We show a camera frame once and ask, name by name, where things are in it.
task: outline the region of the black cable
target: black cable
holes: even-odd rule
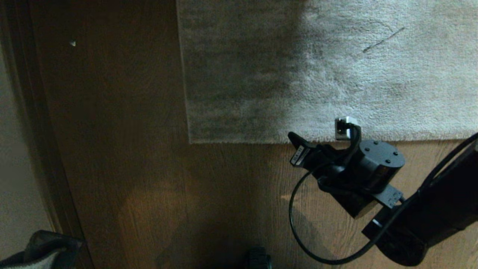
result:
[[[294,202],[294,198],[295,198],[295,194],[297,193],[297,191],[299,190],[300,186],[302,185],[302,183],[305,181],[305,179],[310,176],[311,174],[313,174],[314,172],[316,172],[317,170],[319,170],[320,168],[326,166],[326,165],[329,165],[330,163],[332,163],[333,161],[329,162],[329,163],[324,163],[322,165],[319,165],[318,167],[316,167],[315,169],[313,170],[310,170],[309,172],[307,172],[296,184],[296,186],[294,187],[294,190],[292,191],[292,195],[291,195],[291,199],[289,201],[289,223],[290,223],[290,226],[291,226],[291,229],[292,229],[292,234],[294,235],[294,238],[295,240],[297,241],[297,243],[299,244],[299,246],[302,248],[302,250],[308,255],[310,256],[311,258],[313,258],[314,260],[318,261],[318,262],[321,262],[321,263],[325,263],[325,264],[330,264],[330,265],[339,265],[339,264],[344,264],[344,263],[348,263],[348,262],[351,262],[359,257],[361,257],[362,255],[364,255],[368,250],[370,250],[374,244],[376,244],[380,238],[382,237],[382,235],[387,231],[387,229],[390,227],[390,225],[395,221],[395,219],[400,215],[401,212],[403,212],[412,202],[414,202],[414,200],[420,196],[420,192],[427,188],[429,186],[429,184],[433,181],[433,179],[435,178],[435,176],[437,175],[437,173],[451,160],[453,159],[453,157],[455,157],[461,150],[463,150],[467,145],[471,144],[474,140],[476,140],[478,138],[478,133],[472,135],[470,138],[468,138],[467,140],[465,140],[464,142],[462,142],[460,145],[458,145],[453,151],[451,151],[431,172],[430,174],[426,177],[425,181],[423,182],[423,184],[420,186],[420,188],[417,190],[417,192],[415,192],[410,198],[408,199],[404,199],[403,197],[400,199],[400,202],[402,202],[402,205],[399,206],[393,213],[392,215],[390,216],[390,218],[387,220],[387,222],[385,222],[382,226],[382,229],[380,229],[380,231],[375,235],[375,237],[370,240],[367,244],[365,244],[360,250],[358,250],[356,253],[346,257],[346,258],[342,258],[342,259],[336,259],[336,260],[330,260],[330,259],[325,259],[325,258],[321,258],[317,255],[315,255],[314,253],[312,253],[303,243],[302,241],[300,240],[299,238],[299,235],[297,234],[296,230],[295,230],[295,226],[294,226],[294,219],[293,219],[293,202]],[[353,150],[353,147],[355,147],[355,143],[352,142],[352,144],[350,145],[350,147],[345,151],[345,153],[343,155],[341,155],[339,158],[342,158],[344,157],[346,154],[348,154],[348,152],[351,152]]]

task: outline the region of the wire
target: wire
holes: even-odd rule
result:
[[[367,251],[369,251],[374,244],[376,244],[380,238],[382,237],[382,235],[387,231],[387,229],[390,227],[390,225],[392,225],[392,223],[395,221],[395,219],[400,215],[400,213],[402,213],[411,203],[413,203],[415,201],[415,199],[417,199],[417,197],[420,197],[420,193],[422,190],[424,190],[425,188],[427,188],[430,183],[433,181],[433,179],[435,178],[435,176],[437,175],[437,173],[451,160],[453,159],[453,157],[455,157],[461,150],[463,150],[466,146],[468,146],[469,144],[471,144],[474,140],[476,140],[478,138],[478,133],[472,135],[470,138],[468,138],[467,140],[465,140],[464,142],[462,142],[460,145],[458,145],[453,151],[451,151],[431,172],[430,174],[425,178],[424,182],[422,183],[422,185],[420,186],[420,188],[417,190],[417,192],[415,192],[410,198],[408,199],[405,199],[403,197],[400,198],[400,202],[402,203],[401,206],[399,206],[398,208],[395,209],[395,211],[392,213],[392,215],[390,216],[390,218],[387,220],[387,222],[385,222],[382,226],[382,229],[380,229],[380,231],[375,235],[375,237],[370,240],[367,244],[365,244],[361,249],[359,249],[357,252],[355,252],[354,254],[346,257],[346,258],[342,258],[342,259],[336,259],[336,260],[331,260],[331,259],[325,259],[325,258],[321,258],[317,255],[315,255],[314,253],[312,253],[303,243],[302,241],[300,240],[299,238],[299,235],[297,234],[296,230],[295,230],[295,226],[294,226],[294,219],[293,219],[293,203],[294,203],[294,198],[295,198],[295,194],[297,193],[297,191],[299,190],[300,186],[302,185],[302,183],[307,179],[307,177],[309,177],[311,174],[313,174],[314,172],[316,172],[317,170],[319,170],[320,168],[326,166],[326,165],[329,165],[331,164],[332,162],[334,161],[330,161],[328,163],[324,163],[324,164],[321,164],[319,165],[318,167],[314,168],[313,170],[310,170],[309,172],[307,172],[304,176],[302,176],[302,178],[297,182],[296,186],[294,187],[294,190],[292,191],[292,195],[291,195],[291,199],[289,201],[289,223],[290,223],[290,226],[291,226],[291,229],[292,229],[292,234],[294,235],[294,238],[295,240],[297,241],[297,243],[299,244],[299,246],[302,248],[302,250],[311,258],[313,258],[314,260],[318,261],[318,262],[321,262],[321,263],[325,263],[325,264],[330,264],[330,265],[339,265],[339,264],[344,264],[344,263],[348,263],[348,262],[351,262],[359,257],[361,257],[362,255],[364,255]],[[356,144],[359,140],[359,137],[355,137],[354,141],[352,142],[352,144],[350,145],[350,147],[344,152],[344,154],[342,154],[340,157],[338,157],[337,159],[340,159],[342,157],[344,157],[346,154],[348,154],[349,152],[351,152],[353,150],[353,148],[355,147],[354,144]]]

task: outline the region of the gray rug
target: gray rug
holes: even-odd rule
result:
[[[177,0],[192,143],[478,131],[478,4],[463,1]]]

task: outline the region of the wall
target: wall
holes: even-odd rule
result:
[[[52,230],[0,44],[0,259],[25,248],[32,233]]]

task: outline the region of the wooden floor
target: wooden floor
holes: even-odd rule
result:
[[[233,268],[263,245],[274,268],[328,268],[294,241],[287,205],[304,173],[291,145],[189,145],[174,1],[31,1],[51,119],[96,268]],[[396,143],[410,196],[457,142]],[[329,258],[366,239],[313,180],[299,233]],[[419,268],[476,268],[478,225]],[[344,268],[400,268],[375,247]]]

